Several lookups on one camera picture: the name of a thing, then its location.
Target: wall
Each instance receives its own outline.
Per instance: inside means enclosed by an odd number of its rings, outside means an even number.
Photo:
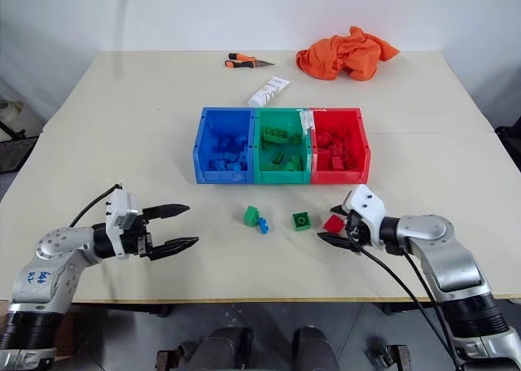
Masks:
[[[0,0],[0,94],[49,119],[98,50],[297,49],[355,24],[442,49],[491,122],[512,124],[519,17],[519,0]]]

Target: orange handle pliers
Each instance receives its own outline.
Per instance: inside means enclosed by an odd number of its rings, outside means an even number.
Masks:
[[[225,61],[225,66],[228,68],[261,68],[263,66],[273,66],[273,63],[259,60],[254,56],[247,56],[230,52],[228,59]]]

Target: orange cloth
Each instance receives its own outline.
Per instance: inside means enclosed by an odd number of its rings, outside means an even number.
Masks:
[[[335,35],[317,41],[309,50],[297,52],[296,64],[321,80],[334,80],[340,71],[346,70],[352,79],[367,81],[376,73],[379,59],[385,62],[400,52],[358,27],[351,27],[349,32],[350,36]]]

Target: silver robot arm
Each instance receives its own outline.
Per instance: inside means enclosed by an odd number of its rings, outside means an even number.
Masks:
[[[518,333],[506,323],[483,272],[457,241],[450,221],[435,215],[386,216],[383,202],[365,185],[358,186],[332,211],[347,216],[346,231],[359,243],[357,247],[372,246],[420,259],[452,332],[456,352],[467,361],[464,369],[521,370]],[[346,247],[330,236],[321,238]]]
[[[199,239],[177,238],[154,247],[147,232],[149,220],[176,216],[189,208],[181,204],[144,208],[120,186],[106,202],[106,221],[92,227],[66,227],[49,232],[20,272],[0,334],[0,370],[50,369],[54,342],[85,268],[116,255],[157,260],[194,245]]]

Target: blue bin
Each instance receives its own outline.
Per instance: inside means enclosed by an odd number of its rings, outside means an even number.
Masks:
[[[203,108],[194,144],[199,184],[252,184],[255,108]]]

